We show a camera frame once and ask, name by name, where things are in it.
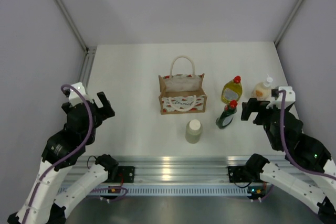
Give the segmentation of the pale bottle with white cap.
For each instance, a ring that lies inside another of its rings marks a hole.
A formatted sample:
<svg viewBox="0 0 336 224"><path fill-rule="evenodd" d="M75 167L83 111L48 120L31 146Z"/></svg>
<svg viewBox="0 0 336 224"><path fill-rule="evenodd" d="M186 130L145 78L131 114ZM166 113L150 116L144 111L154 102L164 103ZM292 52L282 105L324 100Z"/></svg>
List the pale bottle with white cap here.
<svg viewBox="0 0 336 224"><path fill-rule="evenodd" d="M195 144L199 142L202 132L203 127L201 122L197 119L193 119L187 123L185 138L189 143Z"/></svg>

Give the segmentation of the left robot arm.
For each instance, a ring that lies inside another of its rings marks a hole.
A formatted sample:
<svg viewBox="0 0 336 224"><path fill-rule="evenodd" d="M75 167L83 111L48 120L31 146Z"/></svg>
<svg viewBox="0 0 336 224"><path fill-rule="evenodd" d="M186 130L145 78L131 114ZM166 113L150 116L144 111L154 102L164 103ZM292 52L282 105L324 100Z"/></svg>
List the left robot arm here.
<svg viewBox="0 0 336 224"><path fill-rule="evenodd" d="M8 223L65 223L73 209L95 187L118 178L118 161L103 154L73 185L59 192L86 146L95 141L96 128L115 115L103 92L97 94L102 107L89 99L81 87L63 93L69 99L62 105L67 121L62 130L48 139L29 196L18 212L8 217Z"/></svg>

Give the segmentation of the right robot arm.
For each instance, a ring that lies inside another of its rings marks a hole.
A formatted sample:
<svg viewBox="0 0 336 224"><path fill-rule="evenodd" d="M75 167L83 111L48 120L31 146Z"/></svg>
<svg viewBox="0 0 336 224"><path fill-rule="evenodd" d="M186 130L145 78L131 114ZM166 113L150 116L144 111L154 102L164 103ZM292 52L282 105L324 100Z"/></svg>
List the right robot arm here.
<svg viewBox="0 0 336 224"><path fill-rule="evenodd" d="M326 223L335 223L335 163L302 133L281 103L250 99L219 129L216 104L204 113L119 112L97 131L101 150L134 166L134 182L176 187L230 184L252 191L262 182L292 195Z"/></svg>

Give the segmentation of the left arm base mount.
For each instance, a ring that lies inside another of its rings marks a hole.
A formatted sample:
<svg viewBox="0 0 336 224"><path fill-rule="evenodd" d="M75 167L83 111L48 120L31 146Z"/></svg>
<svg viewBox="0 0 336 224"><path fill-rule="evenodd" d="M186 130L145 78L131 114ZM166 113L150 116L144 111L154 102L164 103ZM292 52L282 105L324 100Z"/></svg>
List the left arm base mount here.
<svg viewBox="0 0 336 224"><path fill-rule="evenodd" d="M134 166L119 166L115 182L120 184L134 183L135 167Z"/></svg>

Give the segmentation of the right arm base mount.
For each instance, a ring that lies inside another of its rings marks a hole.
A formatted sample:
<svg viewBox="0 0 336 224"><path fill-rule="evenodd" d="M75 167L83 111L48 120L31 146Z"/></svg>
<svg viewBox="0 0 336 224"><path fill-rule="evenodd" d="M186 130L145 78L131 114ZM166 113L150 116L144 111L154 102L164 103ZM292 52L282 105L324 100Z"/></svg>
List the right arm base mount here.
<svg viewBox="0 0 336 224"><path fill-rule="evenodd" d="M244 166L228 166L228 177L230 183L250 183L251 178L247 176Z"/></svg>

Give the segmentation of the green dish soap bottle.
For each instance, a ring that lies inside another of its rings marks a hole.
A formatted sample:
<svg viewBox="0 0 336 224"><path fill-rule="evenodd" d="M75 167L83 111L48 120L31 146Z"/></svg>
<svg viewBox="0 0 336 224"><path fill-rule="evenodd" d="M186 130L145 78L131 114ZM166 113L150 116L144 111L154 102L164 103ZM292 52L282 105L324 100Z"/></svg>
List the green dish soap bottle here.
<svg viewBox="0 0 336 224"><path fill-rule="evenodd" d="M225 105L222 114L216 119L216 125L219 129L224 129L231 124L235 113L237 112L237 101L232 100L229 104Z"/></svg>

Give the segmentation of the white pump soap dispenser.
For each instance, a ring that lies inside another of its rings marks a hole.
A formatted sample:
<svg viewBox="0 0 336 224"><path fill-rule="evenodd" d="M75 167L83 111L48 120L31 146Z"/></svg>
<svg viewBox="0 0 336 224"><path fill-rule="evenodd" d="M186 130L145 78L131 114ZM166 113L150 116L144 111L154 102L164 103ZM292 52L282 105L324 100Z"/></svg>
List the white pump soap dispenser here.
<svg viewBox="0 0 336 224"><path fill-rule="evenodd" d="M265 101L271 96L273 78L267 75L265 81L257 83L251 93L251 97L258 101Z"/></svg>

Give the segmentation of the burlap watermelon canvas bag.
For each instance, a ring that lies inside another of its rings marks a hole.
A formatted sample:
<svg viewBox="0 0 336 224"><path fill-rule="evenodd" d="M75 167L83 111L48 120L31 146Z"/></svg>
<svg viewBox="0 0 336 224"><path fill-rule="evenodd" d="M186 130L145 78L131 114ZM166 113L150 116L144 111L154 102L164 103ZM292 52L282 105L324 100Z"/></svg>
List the burlap watermelon canvas bag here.
<svg viewBox="0 0 336 224"><path fill-rule="evenodd" d="M180 58L187 59L191 63L190 74L173 74L174 64ZM207 95L202 88L203 79L204 74L195 73L195 63L190 57L177 56L171 63L169 75L159 76L160 113L162 115L204 113Z"/></svg>

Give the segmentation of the yellow dish soap bottle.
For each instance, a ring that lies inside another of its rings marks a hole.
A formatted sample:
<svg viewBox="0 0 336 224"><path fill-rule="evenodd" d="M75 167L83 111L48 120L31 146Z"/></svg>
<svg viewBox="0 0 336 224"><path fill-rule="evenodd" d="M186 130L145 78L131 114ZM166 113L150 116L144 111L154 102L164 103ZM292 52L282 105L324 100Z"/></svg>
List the yellow dish soap bottle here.
<svg viewBox="0 0 336 224"><path fill-rule="evenodd" d="M222 90L221 101L229 104L231 101L239 101L242 96L243 88L241 84L241 77L235 76L231 81L227 82Z"/></svg>

